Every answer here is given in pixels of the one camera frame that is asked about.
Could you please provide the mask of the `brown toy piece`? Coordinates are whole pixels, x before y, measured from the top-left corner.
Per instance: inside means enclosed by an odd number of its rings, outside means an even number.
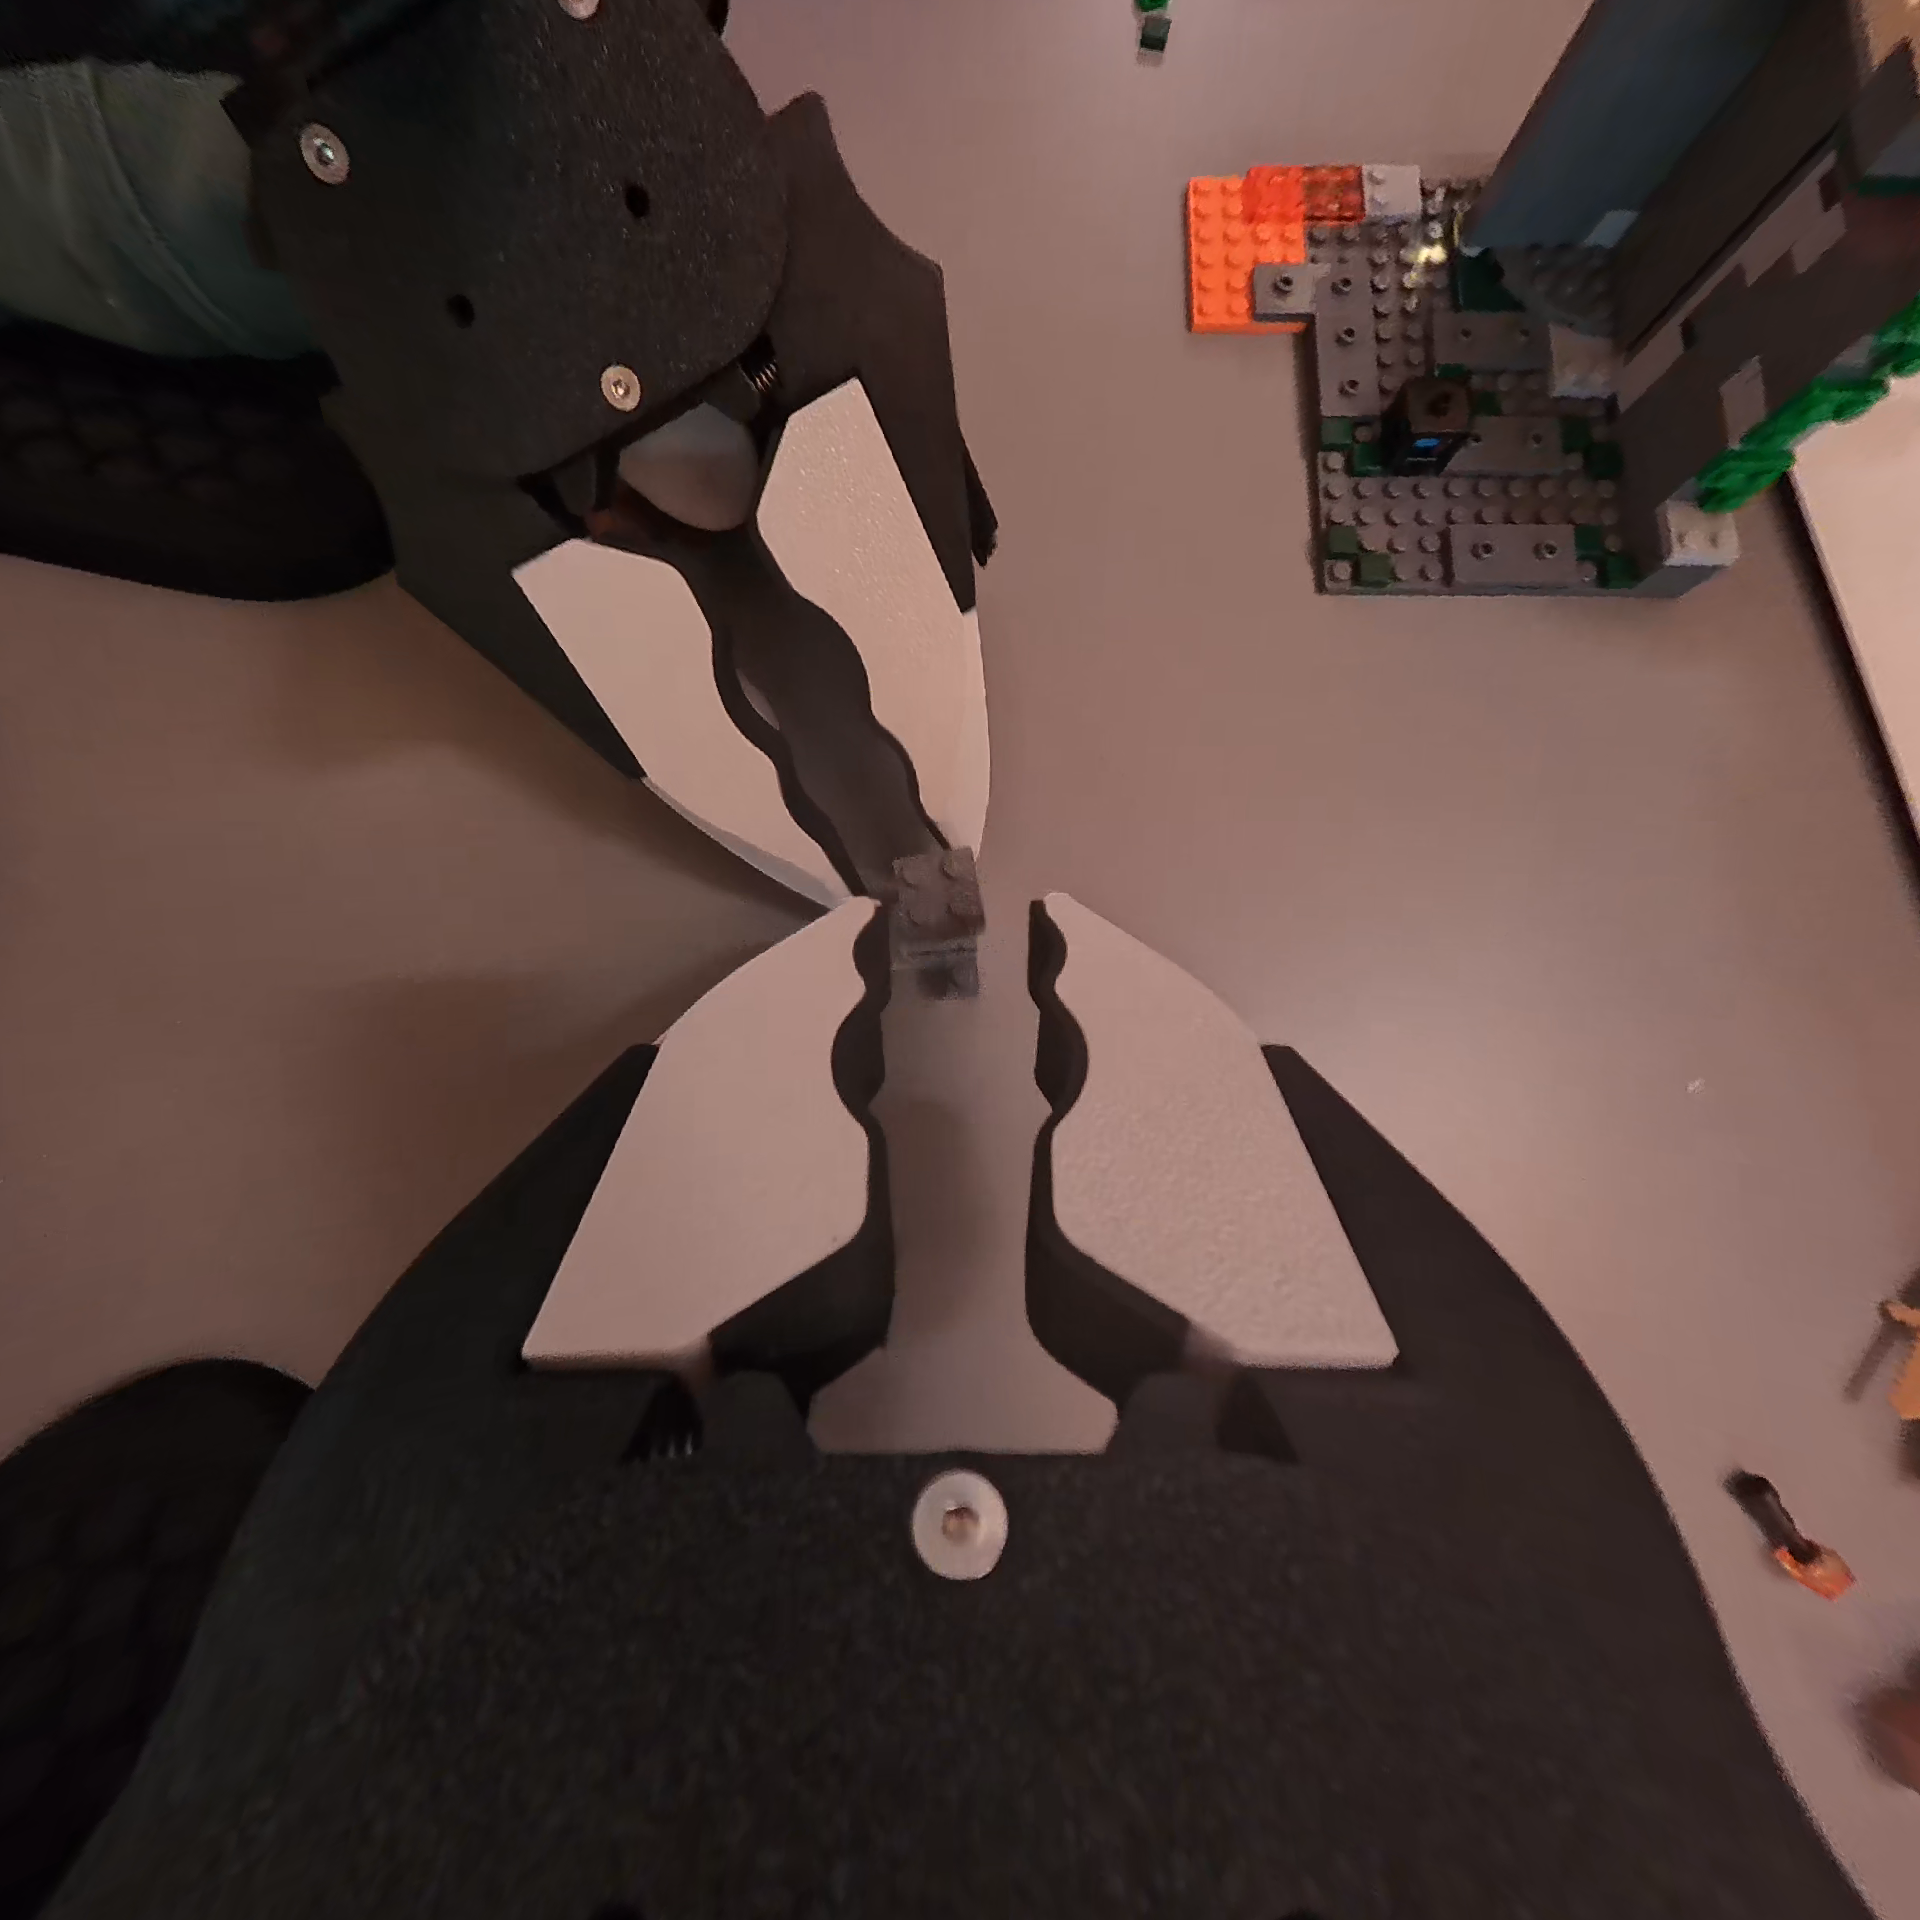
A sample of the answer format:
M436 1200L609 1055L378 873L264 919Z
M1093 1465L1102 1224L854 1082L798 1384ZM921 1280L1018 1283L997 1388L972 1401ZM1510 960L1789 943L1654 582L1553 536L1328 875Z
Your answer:
M1918 1678L1901 1676L1862 1694L1856 1724L1866 1755L1890 1783L1912 1794L1920 1790L1918 1770Z

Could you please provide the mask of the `person's teal clothing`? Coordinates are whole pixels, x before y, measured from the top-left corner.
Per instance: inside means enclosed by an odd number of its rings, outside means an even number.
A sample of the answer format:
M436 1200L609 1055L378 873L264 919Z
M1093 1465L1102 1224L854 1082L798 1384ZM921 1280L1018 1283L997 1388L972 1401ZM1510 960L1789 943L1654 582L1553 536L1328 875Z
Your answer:
M320 346L289 280L251 252L234 88L156 64L5 72L5 326L184 360Z

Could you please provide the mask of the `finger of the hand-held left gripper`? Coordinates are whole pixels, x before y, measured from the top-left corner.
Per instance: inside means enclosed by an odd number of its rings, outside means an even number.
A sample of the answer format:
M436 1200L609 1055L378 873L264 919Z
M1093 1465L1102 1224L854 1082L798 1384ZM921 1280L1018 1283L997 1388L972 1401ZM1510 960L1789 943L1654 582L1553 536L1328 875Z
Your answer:
M859 378L785 422L755 530L832 625L832 718L949 846L978 849L992 799L978 614L958 607Z
M561 545L515 583L661 802L814 904L880 894L851 644L762 545Z

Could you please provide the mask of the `toy brick castle model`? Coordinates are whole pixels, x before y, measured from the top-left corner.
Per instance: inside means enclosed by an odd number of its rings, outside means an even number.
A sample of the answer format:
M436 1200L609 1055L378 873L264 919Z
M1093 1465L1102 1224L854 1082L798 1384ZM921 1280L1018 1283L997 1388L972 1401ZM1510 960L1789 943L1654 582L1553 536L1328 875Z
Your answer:
M1489 177L1184 186L1186 326L1304 334L1345 598L1681 598L1915 380L1915 6L1588 6Z

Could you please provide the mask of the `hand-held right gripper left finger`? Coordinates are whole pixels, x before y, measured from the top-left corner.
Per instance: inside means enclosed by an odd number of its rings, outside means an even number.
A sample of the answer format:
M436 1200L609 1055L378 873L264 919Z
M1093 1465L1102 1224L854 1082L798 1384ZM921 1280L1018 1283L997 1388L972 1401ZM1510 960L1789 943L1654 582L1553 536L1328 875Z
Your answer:
M773 1374L809 1401L884 1345L889 998L880 904L852 898L666 1030L522 1343L530 1368Z

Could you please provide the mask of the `white flat board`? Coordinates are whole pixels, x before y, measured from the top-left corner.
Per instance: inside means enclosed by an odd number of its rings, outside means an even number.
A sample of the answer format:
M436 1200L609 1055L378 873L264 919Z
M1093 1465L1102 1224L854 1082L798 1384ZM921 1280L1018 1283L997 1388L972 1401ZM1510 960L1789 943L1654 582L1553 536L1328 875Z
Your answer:
M1918 412L1901 386L1796 452L1792 494L1918 822Z

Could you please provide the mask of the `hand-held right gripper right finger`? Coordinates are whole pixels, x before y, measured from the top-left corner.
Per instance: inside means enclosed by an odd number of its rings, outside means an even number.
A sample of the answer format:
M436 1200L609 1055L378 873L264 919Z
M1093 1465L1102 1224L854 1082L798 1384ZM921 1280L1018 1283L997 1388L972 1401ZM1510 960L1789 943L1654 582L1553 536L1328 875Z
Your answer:
M1153 1384L1392 1379L1402 1345L1257 1033L1070 894L1029 907L1024 1316L1113 1414Z

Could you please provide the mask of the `light grey toy brick plate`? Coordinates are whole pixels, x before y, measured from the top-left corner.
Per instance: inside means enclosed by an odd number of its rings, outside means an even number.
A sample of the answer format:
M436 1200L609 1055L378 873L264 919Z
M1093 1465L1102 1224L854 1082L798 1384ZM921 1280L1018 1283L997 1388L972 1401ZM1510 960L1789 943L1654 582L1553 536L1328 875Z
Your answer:
M988 924L972 849L897 857L889 902L897 945L905 952L972 945Z

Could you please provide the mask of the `black orange toy torch piece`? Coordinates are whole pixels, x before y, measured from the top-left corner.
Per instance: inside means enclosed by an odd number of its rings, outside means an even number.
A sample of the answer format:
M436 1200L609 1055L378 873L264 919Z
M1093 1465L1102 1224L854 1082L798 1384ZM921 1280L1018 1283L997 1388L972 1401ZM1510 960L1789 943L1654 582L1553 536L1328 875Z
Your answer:
M1726 1494L1753 1522L1774 1563L1802 1588L1838 1600L1856 1585L1843 1558L1812 1542L1792 1518L1786 1499L1772 1480L1756 1472L1730 1472Z

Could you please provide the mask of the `tan toy brick piece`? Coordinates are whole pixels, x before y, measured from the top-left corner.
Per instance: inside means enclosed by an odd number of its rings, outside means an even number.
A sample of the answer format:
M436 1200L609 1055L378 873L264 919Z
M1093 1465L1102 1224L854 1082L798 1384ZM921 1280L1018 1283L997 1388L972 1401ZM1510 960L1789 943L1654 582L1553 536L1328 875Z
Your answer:
M1901 1472L1918 1480L1918 1271L1876 1308L1876 1327L1843 1388L1848 1406L1883 1406Z

